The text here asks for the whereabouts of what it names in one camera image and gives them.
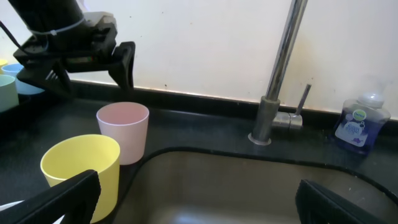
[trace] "black countertop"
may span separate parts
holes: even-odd
[[[99,134],[95,114],[106,104],[93,100],[62,103],[29,125],[3,134],[0,137],[0,205],[33,197],[48,189],[40,171],[44,153],[65,139]],[[270,146],[257,146],[248,140],[253,122],[150,108],[145,155],[137,164],[121,166],[118,204],[143,162],[161,152],[180,149],[338,169],[374,184],[398,202],[395,197],[398,194],[398,139],[393,136],[379,136],[374,151],[363,157],[336,147],[328,138],[330,130],[309,127],[299,133],[274,131]],[[111,223],[114,215],[115,211],[101,223]]]

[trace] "yellow cup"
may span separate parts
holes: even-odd
[[[0,59],[0,74],[2,74],[1,68],[2,68],[3,66],[7,65],[7,64],[8,64],[8,61],[7,61],[7,60]]]
[[[40,168],[51,187],[88,169],[98,172],[101,195],[93,223],[109,215],[118,200],[119,155],[120,147],[114,139],[87,134],[53,146],[44,154]]]

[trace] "backsplash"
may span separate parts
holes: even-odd
[[[86,0],[118,23],[117,41],[137,44],[135,86],[258,102],[266,93],[290,0]],[[386,85],[385,107],[398,119],[396,0],[308,0],[279,99],[340,112],[345,99]],[[0,2],[0,20],[23,43],[29,31]],[[0,30],[0,58],[16,47]],[[114,83],[107,72],[72,79]]]

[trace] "faucet spout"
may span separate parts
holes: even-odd
[[[267,93],[260,99],[256,123],[252,133],[249,134],[249,139],[256,144],[268,145],[271,143],[271,127],[272,124],[275,123],[274,119],[277,117],[280,105],[280,100],[278,100],[280,88],[282,87],[286,68],[289,64],[290,55],[304,15],[305,6],[307,6],[307,1],[308,0],[292,0],[292,4],[290,5]],[[290,126],[291,121],[291,119],[287,121],[288,126]]]

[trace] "green logo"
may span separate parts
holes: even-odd
[[[366,119],[366,112],[363,110],[354,110],[353,117],[357,121],[363,121]]]

